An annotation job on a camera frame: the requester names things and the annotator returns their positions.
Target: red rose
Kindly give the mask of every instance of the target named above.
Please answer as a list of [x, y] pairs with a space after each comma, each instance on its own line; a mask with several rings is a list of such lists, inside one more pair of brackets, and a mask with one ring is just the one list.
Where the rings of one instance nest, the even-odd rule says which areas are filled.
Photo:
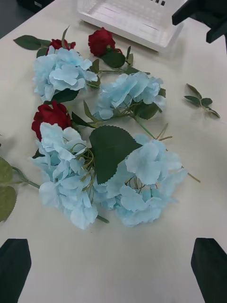
[[36, 132], [36, 136], [41, 141], [40, 125], [42, 122], [54, 125], [57, 123], [62, 129], [71, 126], [70, 115], [66, 107], [56, 101], [52, 102], [53, 108], [47, 104], [38, 107], [38, 112], [35, 113], [34, 122], [32, 123], [32, 130]]
[[104, 55], [108, 45], [110, 48], [115, 49], [115, 41], [112, 34], [104, 29], [104, 27], [88, 37], [88, 45], [91, 53], [96, 57]]
[[[67, 40], [64, 40], [64, 44], [65, 44], [65, 47], [68, 49], [68, 51], [76, 46], [76, 42], [72, 42], [70, 44], [70, 48], [69, 48]], [[50, 46], [53, 46], [54, 49], [60, 49], [62, 47], [61, 40], [59, 40], [59, 39], [56, 39], [56, 40], [52, 39], [52, 41], [51, 41], [51, 43], [50, 43], [50, 45], [49, 45], [49, 47], [47, 49], [46, 54], [48, 54]]]

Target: white table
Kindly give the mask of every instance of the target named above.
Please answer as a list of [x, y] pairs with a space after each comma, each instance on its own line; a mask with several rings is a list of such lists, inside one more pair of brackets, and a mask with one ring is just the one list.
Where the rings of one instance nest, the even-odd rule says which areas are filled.
[[[56, 0], [0, 40], [1, 154], [36, 183], [40, 171], [28, 157], [36, 151], [31, 123], [41, 100], [33, 93], [35, 52], [13, 39], [34, 35], [60, 38], [70, 24], [69, 41], [88, 58], [88, 35], [95, 27], [79, 22], [73, 0]], [[20, 303], [203, 303], [190, 261], [197, 237], [215, 238], [227, 251], [227, 56], [224, 39], [209, 45], [207, 27], [187, 20], [171, 53], [158, 54], [115, 36], [126, 51], [132, 45], [135, 67], [165, 83], [168, 109], [146, 122], [158, 134], [168, 122], [168, 149], [201, 180], [187, 177], [170, 205], [153, 224], [125, 227], [114, 213], [110, 224], [95, 222], [77, 229], [60, 212], [42, 206], [37, 189], [20, 187], [15, 209], [0, 227], [0, 245], [7, 238], [27, 238], [32, 267]], [[183, 101], [185, 84], [214, 100], [220, 120], [205, 118]], [[80, 113], [82, 104], [76, 105]], [[120, 124], [143, 133], [133, 121]]]

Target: black object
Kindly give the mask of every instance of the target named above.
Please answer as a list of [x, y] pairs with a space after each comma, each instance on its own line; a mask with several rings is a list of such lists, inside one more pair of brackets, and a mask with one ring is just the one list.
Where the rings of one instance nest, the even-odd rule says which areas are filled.
[[227, 254], [214, 239], [196, 239], [191, 266], [205, 303], [226, 303]]
[[54, 0], [17, 0], [19, 5], [34, 13], [37, 13], [53, 1]]
[[8, 239], [0, 248], [0, 303], [17, 303], [31, 268], [26, 239]]
[[173, 14], [173, 24], [177, 25], [195, 14], [195, 18], [211, 29], [206, 41], [211, 43], [226, 36], [227, 40], [227, 0], [188, 0]]

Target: plastic crate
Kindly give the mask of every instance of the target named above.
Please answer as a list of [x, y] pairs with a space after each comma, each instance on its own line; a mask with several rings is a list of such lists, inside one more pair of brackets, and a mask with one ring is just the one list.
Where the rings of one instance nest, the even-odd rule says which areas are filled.
[[158, 52], [176, 41], [183, 24], [172, 25], [182, 0], [78, 0], [79, 17]]

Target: detached leaf sprig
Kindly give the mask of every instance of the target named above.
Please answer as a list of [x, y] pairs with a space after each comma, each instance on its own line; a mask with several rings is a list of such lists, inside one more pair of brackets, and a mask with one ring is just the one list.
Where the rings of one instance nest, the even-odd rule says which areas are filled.
[[198, 92], [198, 90], [190, 85], [187, 84], [187, 87], [194, 93], [195, 96], [184, 96], [187, 101], [189, 101], [191, 104], [195, 105], [196, 107], [201, 107], [207, 112], [208, 114], [214, 115], [217, 118], [220, 118], [220, 115], [210, 108], [210, 105], [213, 103], [213, 101], [210, 98], [203, 98], [202, 95]]

